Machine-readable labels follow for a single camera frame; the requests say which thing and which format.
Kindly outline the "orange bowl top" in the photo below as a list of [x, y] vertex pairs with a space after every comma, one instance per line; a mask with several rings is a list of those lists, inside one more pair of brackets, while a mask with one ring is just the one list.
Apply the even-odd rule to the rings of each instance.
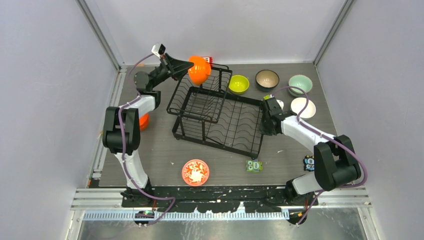
[[193, 66], [188, 70], [188, 76], [193, 84], [200, 86], [210, 76], [212, 71], [211, 65], [200, 56], [193, 55], [188, 61], [193, 63]]

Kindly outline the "white ribbed bowl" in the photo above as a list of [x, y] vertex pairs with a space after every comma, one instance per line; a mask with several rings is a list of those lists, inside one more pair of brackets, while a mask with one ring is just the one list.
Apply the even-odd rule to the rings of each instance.
[[300, 118], [303, 120], [311, 119], [317, 112], [315, 104], [311, 100], [307, 102], [305, 97], [297, 97], [293, 99], [290, 103], [290, 110], [297, 115], [301, 112], [301, 110], [303, 110], [300, 114]]

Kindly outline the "pale green ringed bowl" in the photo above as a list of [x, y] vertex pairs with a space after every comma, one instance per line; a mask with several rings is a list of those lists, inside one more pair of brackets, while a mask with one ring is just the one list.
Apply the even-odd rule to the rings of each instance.
[[296, 98], [305, 98], [306, 97], [306, 95], [303, 94], [302, 92], [301, 93], [297, 93], [297, 92], [292, 91], [291, 89], [288, 90], [288, 93], [290, 95], [296, 97]]

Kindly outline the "floral pale green bowl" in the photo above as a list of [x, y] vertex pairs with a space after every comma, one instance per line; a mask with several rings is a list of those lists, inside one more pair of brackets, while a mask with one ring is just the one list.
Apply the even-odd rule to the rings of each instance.
[[302, 95], [303, 92], [298, 88], [302, 89], [305, 93], [309, 93], [313, 88], [312, 80], [302, 74], [294, 75], [288, 80], [288, 85], [291, 86], [289, 89], [293, 94]]

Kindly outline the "yellow green bowl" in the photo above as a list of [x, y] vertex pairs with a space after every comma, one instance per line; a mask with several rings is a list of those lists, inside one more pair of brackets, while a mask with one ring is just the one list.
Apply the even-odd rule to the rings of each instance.
[[250, 81], [243, 75], [233, 75], [228, 87], [232, 94], [243, 95], [249, 89]]

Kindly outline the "black wire dish rack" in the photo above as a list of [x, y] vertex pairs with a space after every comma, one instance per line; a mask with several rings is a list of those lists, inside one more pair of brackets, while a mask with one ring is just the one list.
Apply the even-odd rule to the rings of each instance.
[[256, 159], [263, 142], [261, 101], [230, 93], [232, 73], [228, 66], [214, 64], [201, 85], [188, 75], [177, 82], [166, 108], [176, 116], [172, 134], [177, 140]]

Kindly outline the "orange bowl shelf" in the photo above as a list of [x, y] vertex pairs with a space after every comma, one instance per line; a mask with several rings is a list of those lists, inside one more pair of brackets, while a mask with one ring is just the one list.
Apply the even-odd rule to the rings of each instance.
[[143, 125], [149, 125], [149, 122], [150, 122], [150, 116], [148, 113], [146, 113], [139, 118], [139, 127]]
[[139, 130], [140, 131], [144, 131], [144, 130], [146, 130], [148, 128], [148, 125], [140, 125], [139, 126]]

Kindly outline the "white red patterned bowl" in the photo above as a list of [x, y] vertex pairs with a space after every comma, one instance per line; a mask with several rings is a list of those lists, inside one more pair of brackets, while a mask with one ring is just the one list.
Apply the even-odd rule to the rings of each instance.
[[183, 181], [191, 187], [204, 185], [210, 176], [209, 166], [201, 159], [186, 162], [181, 170]]

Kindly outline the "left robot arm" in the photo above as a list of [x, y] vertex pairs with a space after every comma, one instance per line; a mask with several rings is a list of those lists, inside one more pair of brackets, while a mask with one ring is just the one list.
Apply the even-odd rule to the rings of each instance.
[[193, 62], [178, 60], [167, 53], [159, 55], [160, 64], [151, 72], [139, 71], [133, 80], [137, 97], [121, 106], [109, 106], [105, 111], [102, 144], [119, 160], [126, 177], [127, 192], [141, 207], [148, 207], [159, 197], [150, 191], [150, 179], [145, 172], [138, 148], [141, 143], [140, 117], [157, 109], [161, 92], [156, 86], [171, 78], [179, 81]]

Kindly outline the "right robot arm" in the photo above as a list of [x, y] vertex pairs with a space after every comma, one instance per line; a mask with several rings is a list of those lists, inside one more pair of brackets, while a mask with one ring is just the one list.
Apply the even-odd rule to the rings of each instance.
[[299, 205], [312, 192], [332, 191], [349, 183], [368, 178], [362, 161], [354, 153], [346, 135], [327, 135], [308, 124], [292, 111], [283, 111], [277, 99], [266, 96], [261, 102], [260, 132], [273, 136], [283, 134], [309, 149], [314, 156], [312, 172], [286, 182], [284, 194], [288, 203]]

